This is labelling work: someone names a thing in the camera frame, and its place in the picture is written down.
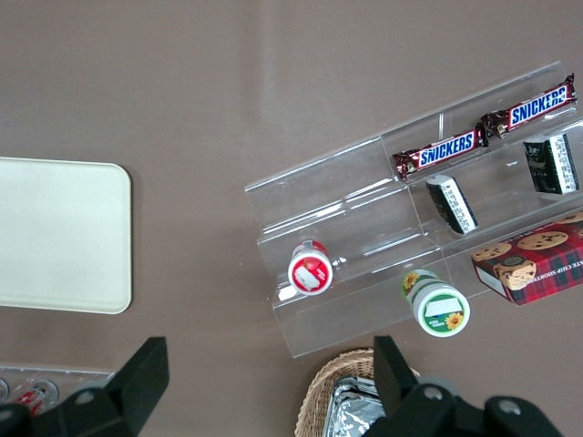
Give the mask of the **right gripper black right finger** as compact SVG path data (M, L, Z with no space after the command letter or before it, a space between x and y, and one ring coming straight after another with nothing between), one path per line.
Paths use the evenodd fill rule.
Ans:
M395 341L377 336L373 343L374 384L384 416L374 436L447 436L454 422L455 398L434 383L421 383Z

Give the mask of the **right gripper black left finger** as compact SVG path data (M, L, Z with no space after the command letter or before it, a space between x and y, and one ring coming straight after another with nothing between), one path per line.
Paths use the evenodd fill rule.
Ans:
M167 340L151 337L105 386L85 388L61 404L61 434L137 436L168 385Z

